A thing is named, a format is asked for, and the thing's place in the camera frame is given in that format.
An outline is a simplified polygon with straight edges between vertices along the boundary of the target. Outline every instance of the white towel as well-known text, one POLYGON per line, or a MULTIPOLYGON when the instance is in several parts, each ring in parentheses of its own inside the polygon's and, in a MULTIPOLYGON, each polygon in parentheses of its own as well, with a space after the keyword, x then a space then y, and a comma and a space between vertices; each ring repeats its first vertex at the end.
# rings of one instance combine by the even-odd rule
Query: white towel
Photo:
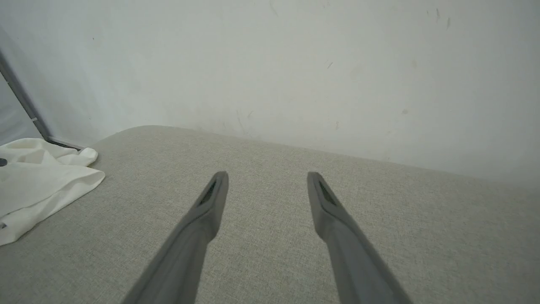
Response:
POLYGON ((0 146, 0 246, 15 242, 37 223, 97 187, 105 173, 88 168, 98 154, 38 138, 0 146))

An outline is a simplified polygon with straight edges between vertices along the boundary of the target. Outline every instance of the white cloth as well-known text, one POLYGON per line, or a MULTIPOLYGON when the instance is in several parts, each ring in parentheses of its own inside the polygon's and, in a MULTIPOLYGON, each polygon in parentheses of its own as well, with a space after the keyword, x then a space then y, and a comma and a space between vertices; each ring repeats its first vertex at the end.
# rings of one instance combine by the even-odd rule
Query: white cloth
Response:
POLYGON ((0 246, 15 242, 37 223, 93 190, 105 173, 88 168, 98 154, 38 138, 0 146, 0 246))

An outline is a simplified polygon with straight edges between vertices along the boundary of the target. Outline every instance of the wall stain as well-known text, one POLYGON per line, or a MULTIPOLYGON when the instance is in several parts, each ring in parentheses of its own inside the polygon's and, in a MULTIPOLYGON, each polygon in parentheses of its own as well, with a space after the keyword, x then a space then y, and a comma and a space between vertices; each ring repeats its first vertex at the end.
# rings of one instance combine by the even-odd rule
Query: wall stain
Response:
POLYGON ((237 119, 238 119, 238 123, 240 124, 240 127, 242 128, 242 133, 246 135, 246 129, 244 129, 244 126, 242 125, 242 122, 240 121, 240 113, 238 112, 238 110, 237 110, 237 119))
POLYGON ((274 8, 274 0, 268 1, 268 4, 270 4, 270 9, 271 9, 272 12, 274 13, 274 15, 275 15, 276 17, 279 17, 278 12, 277 12, 277 11, 275 10, 275 8, 274 8))

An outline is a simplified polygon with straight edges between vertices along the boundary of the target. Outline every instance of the white wall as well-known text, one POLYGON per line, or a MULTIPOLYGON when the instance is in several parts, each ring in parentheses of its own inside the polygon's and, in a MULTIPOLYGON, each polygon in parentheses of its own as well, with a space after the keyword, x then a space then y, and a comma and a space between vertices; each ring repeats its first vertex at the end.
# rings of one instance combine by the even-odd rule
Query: white wall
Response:
POLYGON ((0 0, 52 134, 162 124, 540 186, 535 0, 0 0))

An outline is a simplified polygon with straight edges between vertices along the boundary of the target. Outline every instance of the gray fabric surface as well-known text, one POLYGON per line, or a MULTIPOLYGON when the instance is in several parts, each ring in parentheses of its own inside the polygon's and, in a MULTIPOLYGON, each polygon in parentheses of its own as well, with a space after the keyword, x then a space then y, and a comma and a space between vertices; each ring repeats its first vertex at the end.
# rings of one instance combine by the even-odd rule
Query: gray fabric surface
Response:
POLYGON ((306 174, 323 174, 417 303, 540 301, 540 204, 437 171, 171 127, 93 146, 107 177, 0 247, 1 303, 119 303, 213 173, 229 194, 197 303, 338 303, 306 174))

